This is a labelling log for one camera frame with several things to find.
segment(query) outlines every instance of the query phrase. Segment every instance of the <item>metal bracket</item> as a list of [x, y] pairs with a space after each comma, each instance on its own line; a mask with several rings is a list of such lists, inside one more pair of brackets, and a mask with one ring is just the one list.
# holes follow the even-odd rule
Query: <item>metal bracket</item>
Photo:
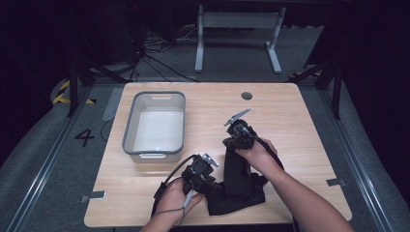
[[337, 185], [340, 185], [341, 187], [346, 186], [346, 183], [344, 182], [343, 179], [335, 178], [335, 179], [331, 179], [331, 180], [326, 180], [326, 182], [328, 183], [329, 187], [337, 186]]
[[90, 193], [89, 196], [83, 195], [80, 198], [81, 203], [87, 202], [89, 200], [99, 200], [99, 199], [105, 199], [106, 198], [106, 192], [105, 191], [93, 191]]

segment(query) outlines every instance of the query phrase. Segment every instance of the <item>dark background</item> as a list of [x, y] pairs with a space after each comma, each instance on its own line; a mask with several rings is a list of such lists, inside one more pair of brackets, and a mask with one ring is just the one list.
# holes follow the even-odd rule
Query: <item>dark background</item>
[[[353, 8], [288, 8], [286, 26], [326, 25], [308, 60], [334, 59], [366, 133], [401, 194], [410, 201], [410, 18], [399, 1], [362, 1]], [[50, 93], [75, 55], [112, 64], [134, 58], [145, 28], [173, 39], [195, 23], [195, 6], [135, 7], [128, 24], [121, 4], [7, 0], [0, 3], [0, 164], [52, 107]]]

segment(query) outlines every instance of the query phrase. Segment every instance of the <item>table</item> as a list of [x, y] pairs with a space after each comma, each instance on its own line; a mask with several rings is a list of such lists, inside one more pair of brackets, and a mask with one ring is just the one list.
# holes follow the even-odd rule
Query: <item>table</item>
[[[181, 91], [187, 99], [182, 160], [208, 153], [220, 164], [212, 176], [222, 181], [228, 137], [223, 124], [248, 107], [242, 119], [273, 141], [286, 171], [331, 202], [346, 219], [352, 214], [339, 185], [328, 186], [335, 173], [298, 87], [292, 83], [130, 83], [124, 88], [108, 138], [94, 191], [106, 199], [90, 200], [84, 222], [90, 227], [141, 226], [150, 218], [153, 195], [175, 163], [135, 163], [122, 149], [132, 99], [140, 91]], [[242, 99], [249, 92], [252, 99]], [[183, 225], [290, 223], [292, 216], [272, 185], [264, 187], [266, 203], [226, 216], [210, 217], [203, 200]]]

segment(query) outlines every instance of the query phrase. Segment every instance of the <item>plastic container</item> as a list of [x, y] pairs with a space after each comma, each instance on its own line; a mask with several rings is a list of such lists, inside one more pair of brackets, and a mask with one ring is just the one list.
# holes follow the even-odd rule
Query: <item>plastic container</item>
[[185, 95], [177, 91], [138, 93], [123, 139], [134, 162], [178, 161], [184, 147]]

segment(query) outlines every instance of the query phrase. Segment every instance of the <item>metal stand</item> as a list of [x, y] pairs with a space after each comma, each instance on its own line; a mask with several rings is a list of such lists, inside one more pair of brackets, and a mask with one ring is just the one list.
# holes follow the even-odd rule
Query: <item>metal stand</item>
[[204, 12], [202, 5], [199, 6], [198, 13], [198, 47], [196, 50], [195, 71], [202, 72], [204, 56], [203, 28], [263, 28], [273, 29], [274, 34], [269, 42], [266, 42], [266, 48], [271, 58], [272, 66], [275, 73], [281, 73], [280, 64], [277, 54], [275, 53], [275, 44], [278, 40], [280, 26], [283, 22], [285, 8], [281, 8], [279, 13], [220, 13]]

